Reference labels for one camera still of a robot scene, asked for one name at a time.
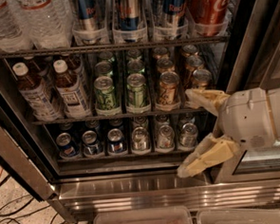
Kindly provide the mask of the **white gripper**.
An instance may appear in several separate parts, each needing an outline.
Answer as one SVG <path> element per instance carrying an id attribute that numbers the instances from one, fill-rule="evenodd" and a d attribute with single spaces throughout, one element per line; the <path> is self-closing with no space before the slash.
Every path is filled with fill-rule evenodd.
<path id="1" fill-rule="evenodd" d="M 234 157 L 239 147 L 272 147 L 276 138 L 273 133 L 267 92 L 257 87 L 234 93 L 232 96 L 215 89 L 187 89 L 189 106 L 202 107 L 218 116 L 223 136 L 213 133 L 206 136 L 195 151 L 177 168 L 177 175 L 193 177 L 205 169 Z"/>

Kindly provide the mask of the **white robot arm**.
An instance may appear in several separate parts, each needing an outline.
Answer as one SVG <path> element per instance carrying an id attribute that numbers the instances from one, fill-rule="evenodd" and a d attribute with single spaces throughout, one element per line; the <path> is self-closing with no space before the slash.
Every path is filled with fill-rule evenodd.
<path id="1" fill-rule="evenodd" d="M 280 88 L 260 87 L 229 95 L 199 88 L 185 91 L 193 107 L 216 116 L 217 132 L 211 132 L 177 168 L 179 177 L 193 177 L 231 159 L 242 148 L 272 147 L 280 142 Z"/>

